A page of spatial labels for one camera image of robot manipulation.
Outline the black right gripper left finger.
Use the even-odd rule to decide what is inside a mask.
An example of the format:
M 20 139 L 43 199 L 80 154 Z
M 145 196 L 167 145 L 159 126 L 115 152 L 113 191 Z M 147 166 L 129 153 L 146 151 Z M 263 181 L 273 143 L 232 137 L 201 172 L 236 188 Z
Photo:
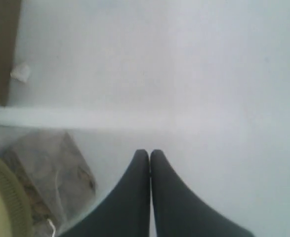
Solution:
M 137 150 L 107 197 L 65 237 L 147 237 L 150 230 L 150 163 Z

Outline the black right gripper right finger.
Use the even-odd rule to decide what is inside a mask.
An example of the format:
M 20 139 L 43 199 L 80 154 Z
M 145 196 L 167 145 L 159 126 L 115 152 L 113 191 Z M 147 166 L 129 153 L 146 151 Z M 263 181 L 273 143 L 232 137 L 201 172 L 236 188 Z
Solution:
M 251 237 L 224 217 L 182 181 L 161 150 L 150 155 L 152 200 L 159 237 Z

